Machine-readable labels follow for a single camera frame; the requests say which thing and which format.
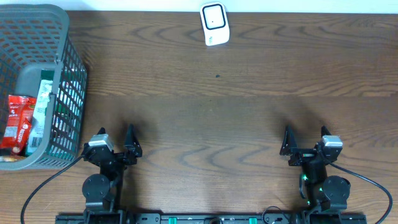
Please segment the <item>pale green wipes pack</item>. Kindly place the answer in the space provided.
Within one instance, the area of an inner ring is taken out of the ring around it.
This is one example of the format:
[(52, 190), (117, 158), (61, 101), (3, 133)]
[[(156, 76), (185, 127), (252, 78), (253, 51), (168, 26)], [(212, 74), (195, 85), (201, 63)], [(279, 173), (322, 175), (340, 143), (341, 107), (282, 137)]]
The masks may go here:
[(34, 153), (42, 142), (44, 136), (45, 117), (47, 105), (50, 101), (49, 94), (52, 91), (52, 80), (41, 80), (39, 86), (39, 92), (37, 95), (37, 101), (34, 108), (32, 118), (32, 128), (25, 149), (26, 156), (30, 156)]

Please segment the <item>green 3M gloves package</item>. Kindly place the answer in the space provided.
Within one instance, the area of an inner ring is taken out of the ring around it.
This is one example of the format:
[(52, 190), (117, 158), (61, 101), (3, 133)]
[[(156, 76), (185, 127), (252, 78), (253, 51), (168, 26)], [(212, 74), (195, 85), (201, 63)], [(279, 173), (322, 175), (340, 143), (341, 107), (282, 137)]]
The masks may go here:
[(41, 146), (46, 155), (71, 161), (76, 157), (80, 141), (87, 72), (77, 68), (60, 73), (42, 70), (40, 77), (49, 87)]

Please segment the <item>red snack bag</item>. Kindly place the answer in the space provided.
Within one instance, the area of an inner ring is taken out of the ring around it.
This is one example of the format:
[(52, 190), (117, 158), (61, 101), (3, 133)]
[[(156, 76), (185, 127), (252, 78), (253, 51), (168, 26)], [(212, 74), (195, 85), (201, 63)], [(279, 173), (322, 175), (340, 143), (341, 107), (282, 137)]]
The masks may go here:
[(9, 95), (9, 115), (4, 136), (2, 138), (1, 149), (11, 149), (17, 135), (19, 125), (27, 118), (32, 124), (34, 108), (37, 99), (28, 96)]

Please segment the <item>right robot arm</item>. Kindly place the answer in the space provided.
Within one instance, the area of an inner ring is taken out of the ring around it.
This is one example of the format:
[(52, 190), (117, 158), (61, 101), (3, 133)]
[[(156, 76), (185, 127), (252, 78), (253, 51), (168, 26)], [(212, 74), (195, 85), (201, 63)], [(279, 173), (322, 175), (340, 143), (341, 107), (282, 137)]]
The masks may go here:
[(299, 166), (299, 192), (309, 203), (300, 212), (291, 214), (290, 223), (342, 223), (341, 212), (347, 209), (350, 182), (340, 176), (329, 176), (327, 165), (337, 160), (343, 149), (339, 136), (321, 127), (321, 140), (313, 148), (300, 148), (290, 126), (285, 128), (280, 155), (289, 156), (289, 166)]

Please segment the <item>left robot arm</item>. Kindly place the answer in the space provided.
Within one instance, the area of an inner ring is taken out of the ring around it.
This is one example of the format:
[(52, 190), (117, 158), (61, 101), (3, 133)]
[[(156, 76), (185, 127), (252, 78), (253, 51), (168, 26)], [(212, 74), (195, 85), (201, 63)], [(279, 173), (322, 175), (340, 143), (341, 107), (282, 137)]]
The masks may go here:
[(99, 173), (89, 176), (82, 186), (86, 198), (83, 212), (85, 223), (135, 222), (134, 217), (120, 204), (124, 171), (137, 164), (137, 158), (142, 156), (132, 124), (127, 128), (124, 147), (125, 151), (115, 152), (104, 128), (84, 144), (83, 160), (99, 167)]

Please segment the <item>red instant coffee stick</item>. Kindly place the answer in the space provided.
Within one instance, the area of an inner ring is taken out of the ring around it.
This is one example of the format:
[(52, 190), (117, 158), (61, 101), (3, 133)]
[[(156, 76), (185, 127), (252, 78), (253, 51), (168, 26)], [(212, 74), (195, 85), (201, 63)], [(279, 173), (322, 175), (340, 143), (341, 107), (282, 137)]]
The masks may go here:
[(29, 139), (30, 129), (32, 125), (30, 121), (25, 118), (23, 122), (19, 125), (19, 129), (17, 130), (17, 135), (15, 137), (13, 146), (12, 146), (12, 153), (13, 154), (20, 154)]

